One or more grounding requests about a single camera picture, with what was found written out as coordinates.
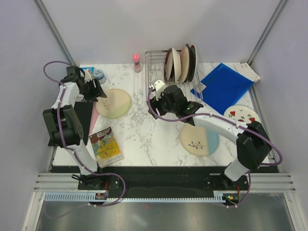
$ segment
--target red wire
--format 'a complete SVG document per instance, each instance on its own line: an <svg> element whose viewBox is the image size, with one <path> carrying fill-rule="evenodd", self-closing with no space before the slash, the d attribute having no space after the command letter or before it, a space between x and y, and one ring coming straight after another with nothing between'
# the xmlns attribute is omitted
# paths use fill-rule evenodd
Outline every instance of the red wire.
<svg viewBox="0 0 308 231"><path fill-rule="evenodd" d="M240 186L237 185L237 193L236 193L235 196L237 196L238 194L240 194L240 191L241 191L241 188L240 188Z"/></svg>

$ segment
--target book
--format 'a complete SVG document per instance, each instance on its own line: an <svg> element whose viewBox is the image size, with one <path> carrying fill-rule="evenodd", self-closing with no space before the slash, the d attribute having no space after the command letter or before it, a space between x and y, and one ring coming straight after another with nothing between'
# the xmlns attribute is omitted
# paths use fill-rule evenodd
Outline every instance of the book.
<svg viewBox="0 0 308 231"><path fill-rule="evenodd" d="M90 141L100 167L105 167L124 158L111 127L90 135Z"/></svg>
<svg viewBox="0 0 308 231"><path fill-rule="evenodd" d="M253 81L224 64L218 65L200 82L204 85L201 92L194 92L194 89L191 92L199 98L201 93L203 101L222 115L254 84Z"/></svg>

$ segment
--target plate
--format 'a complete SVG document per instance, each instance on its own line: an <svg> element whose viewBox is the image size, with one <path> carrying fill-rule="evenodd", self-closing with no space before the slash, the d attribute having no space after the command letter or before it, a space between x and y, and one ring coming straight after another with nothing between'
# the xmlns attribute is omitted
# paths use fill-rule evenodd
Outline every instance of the plate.
<svg viewBox="0 0 308 231"><path fill-rule="evenodd" d="M193 77L195 77L198 73L198 66L199 66L198 52L197 52L196 45L192 45L191 50L192 50L192 54L193 54L194 62L195 62L194 69L193 69Z"/></svg>
<svg viewBox="0 0 308 231"><path fill-rule="evenodd" d="M188 74L187 74L187 78L186 78L185 82L187 82L187 80L189 82L192 82L193 77L194 77L195 57L193 55L193 52L192 52L190 46L188 44L186 44L186 47L187 47L188 53L189 53L189 67L188 67Z"/></svg>
<svg viewBox="0 0 308 231"><path fill-rule="evenodd" d="M261 122L258 114L250 107L244 105L233 105L228 107L223 116L249 124L253 121Z"/></svg>
<svg viewBox="0 0 308 231"><path fill-rule="evenodd" d="M131 108L131 96L122 89L111 89L105 92L107 98L98 97L96 110L108 119L117 119L124 116Z"/></svg>
<svg viewBox="0 0 308 231"><path fill-rule="evenodd" d="M177 82L181 76L181 60L180 54L176 49L172 48L173 66L174 66L174 80Z"/></svg>
<svg viewBox="0 0 308 231"><path fill-rule="evenodd" d="M208 156L215 152L219 145L219 135L209 129L185 124L180 140L186 151L196 156Z"/></svg>
<svg viewBox="0 0 308 231"><path fill-rule="evenodd" d="M187 79L189 71L189 50L187 46L183 47L183 49L181 50L180 63L181 63L181 75L179 77L179 82L182 83Z"/></svg>
<svg viewBox="0 0 308 231"><path fill-rule="evenodd" d="M173 66L173 55L172 48L170 48L167 52L164 66L164 80L167 82L170 79L171 69Z"/></svg>

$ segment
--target wire dish rack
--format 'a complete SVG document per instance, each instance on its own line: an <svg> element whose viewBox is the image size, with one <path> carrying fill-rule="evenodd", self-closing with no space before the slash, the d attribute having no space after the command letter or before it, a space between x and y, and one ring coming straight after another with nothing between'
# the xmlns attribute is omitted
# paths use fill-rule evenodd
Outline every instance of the wire dish rack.
<svg viewBox="0 0 308 231"><path fill-rule="evenodd" d="M154 83L156 80L164 80L164 65L166 59L167 51L147 51L145 53L145 92L146 97L149 93L149 87L151 83ZM196 95L191 93L191 89L194 89L195 92L201 92L201 84L198 71L193 78L192 82L180 83L176 82L174 79L165 83L166 86L170 86L176 84L186 96L188 101L196 101L202 102L202 94L200 94L201 98L198 98Z"/></svg>

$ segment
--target pink bottle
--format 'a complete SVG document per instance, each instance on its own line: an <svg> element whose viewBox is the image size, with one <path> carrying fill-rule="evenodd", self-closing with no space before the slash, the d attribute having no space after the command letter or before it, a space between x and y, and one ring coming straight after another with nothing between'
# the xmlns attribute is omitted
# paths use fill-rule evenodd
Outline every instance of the pink bottle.
<svg viewBox="0 0 308 231"><path fill-rule="evenodd" d="M141 65L140 65L140 57L138 54L134 54L133 56L133 61L135 63L134 68L135 68L135 72L140 72L141 71Z"/></svg>

